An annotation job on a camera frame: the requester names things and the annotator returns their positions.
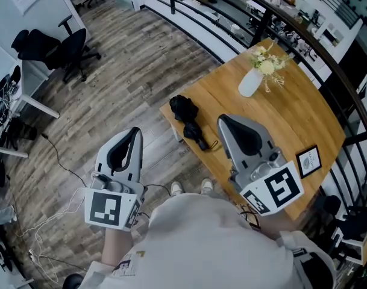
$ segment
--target wooden floor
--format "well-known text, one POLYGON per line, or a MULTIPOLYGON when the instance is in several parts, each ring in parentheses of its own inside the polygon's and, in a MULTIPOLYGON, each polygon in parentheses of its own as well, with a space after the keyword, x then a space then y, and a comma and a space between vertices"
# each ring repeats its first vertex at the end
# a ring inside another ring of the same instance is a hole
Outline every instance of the wooden floor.
MULTIPOLYGON (((75 74, 64 85, 62 73, 55 72, 39 88, 34 98, 58 111, 59 119, 27 105, 23 120, 35 126, 39 134, 49 136, 62 165, 79 174, 86 184, 90 183, 99 148, 115 134, 138 126, 144 138, 141 182, 169 186, 178 180, 186 191, 198 191, 201 180, 211 175, 186 144, 174 139, 159 108, 172 95, 216 68, 218 62, 149 10, 136 13, 121 8, 114 0, 105 0, 83 13, 82 20, 92 35, 89 46, 96 48, 102 59, 84 63, 86 82, 75 74)), ((74 191, 83 185, 57 164, 55 150, 41 136, 35 141, 22 140, 19 149, 30 156, 4 158, 11 182, 9 187, 0 189, 0 208, 15 204, 20 227, 26 230, 63 211, 74 191)), ((82 192, 75 197, 73 208, 80 202, 82 192)), ((150 214, 166 198, 164 189, 153 187, 142 211, 150 214)), ((47 259, 41 259, 49 276, 57 272, 60 285, 71 273, 84 274, 83 269, 101 257, 104 231, 86 225, 83 212, 82 206, 77 213, 56 219, 39 232, 43 254, 67 263, 52 260, 52 268, 47 259)), ((18 225, 5 228, 27 276, 36 280, 36 287, 59 287, 44 278, 29 259, 29 248, 39 251, 34 244, 35 231, 21 239, 15 236, 20 233, 18 225)), ((140 219, 133 232, 136 240, 144 236, 146 228, 140 219)))

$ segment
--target table leg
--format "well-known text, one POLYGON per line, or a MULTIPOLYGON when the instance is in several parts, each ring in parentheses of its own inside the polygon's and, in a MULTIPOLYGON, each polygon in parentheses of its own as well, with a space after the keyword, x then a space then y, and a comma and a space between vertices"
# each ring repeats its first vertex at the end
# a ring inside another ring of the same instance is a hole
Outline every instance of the table leg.
POLYGON ((178 134, 177 130, 171 125, 172 132, 174 133, 174 137, 177 141, 182 141, 183 138, 178 134))
POLYGON ((37 102, 35 99, 31 98, 30 96, 26 94, 22 94, 21 99, 27 102, 28 104, 31 104, 33 107, 36 107, 37 109, 44 111, 45 113, 48 113, 50 116, 55 117, 56 119, 60 117, 58 112, 54 111, 53 109, 50 109, 47 106, 44 106, 43 104, 41 104, 40 102, 37 102))
POLYGON ((26 152, 19 152, 19 151, 15 151, 15 150, 12 150, 12 149, 6 149, 6 148, 2 148, 2 147, 0 147, 0 153, 13 155, 15 157, 28 158, 28 153, 26 153, 26 152))

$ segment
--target wooden table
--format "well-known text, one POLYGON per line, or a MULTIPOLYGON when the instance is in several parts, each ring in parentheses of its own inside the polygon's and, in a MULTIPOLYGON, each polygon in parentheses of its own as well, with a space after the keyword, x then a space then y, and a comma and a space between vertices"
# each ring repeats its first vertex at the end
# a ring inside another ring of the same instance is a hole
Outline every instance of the wooden table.
MULTIPOLYGON (((268 48, 271 42, 266 39, 257 46, 268 48)), ((254 50, 255 47, 221 65, 181 94, 191 98, 198 106, 196 121, 209 145, 215 140, 219 141, 217 118, 225 113, 245 116, 264 125, 273 137, 275 145, 282 149, 288 161, 294 161, 296 167, 297 153, 313 145, 318 146, 322 168, 301 180, 304 195, 285 209, 295 220, 318 191, 339 153, 345 135, 325 99, 293 60, 289 60, 287 66, 278 71, 285 79, 283 88, 268 82, 270 93, 266 93, 264 85, 261 85, 250 98, 240 95, 238 85, 252 68, 248 56, 249 52, 254 50)), ((285 55, 277 44, 273 45, 270 53, 276 56, 285 55)), ((174 119, 169 104, 164 104, 161 111, 183 137, 184 125, 174 119)), ((246 204, 228 182, 231 161, 227 159, 221 142, 219 141, 218 148, 203 152, 193 140, 184 139, 230 198, 236 204, 246 204)))

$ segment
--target picture frame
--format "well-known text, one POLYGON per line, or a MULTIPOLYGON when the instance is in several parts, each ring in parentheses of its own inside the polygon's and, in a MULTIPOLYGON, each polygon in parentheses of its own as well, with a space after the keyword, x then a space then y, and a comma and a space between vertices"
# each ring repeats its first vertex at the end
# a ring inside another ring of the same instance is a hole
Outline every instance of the picture frame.
POLYGON ((301 179, 311 175, 322 167, 317 145, 296 154, 296 158, 301 179))

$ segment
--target white shoe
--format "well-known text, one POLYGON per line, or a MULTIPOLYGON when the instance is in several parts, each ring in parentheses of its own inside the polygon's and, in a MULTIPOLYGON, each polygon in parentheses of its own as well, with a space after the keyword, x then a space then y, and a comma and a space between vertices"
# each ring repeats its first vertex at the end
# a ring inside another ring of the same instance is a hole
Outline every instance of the white shoe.
POLYGON ((176 196, 176 195, 180 195, 180 194, 183 194, 182 184, 180 184, 177 181, 174 181, 171 184, 171 197, 176 196))
POLYGON ((210 180, 209 178, 203 179, 201 186, 201 194, 206 195, 211 191, 214 191, 212 180, 210 180))

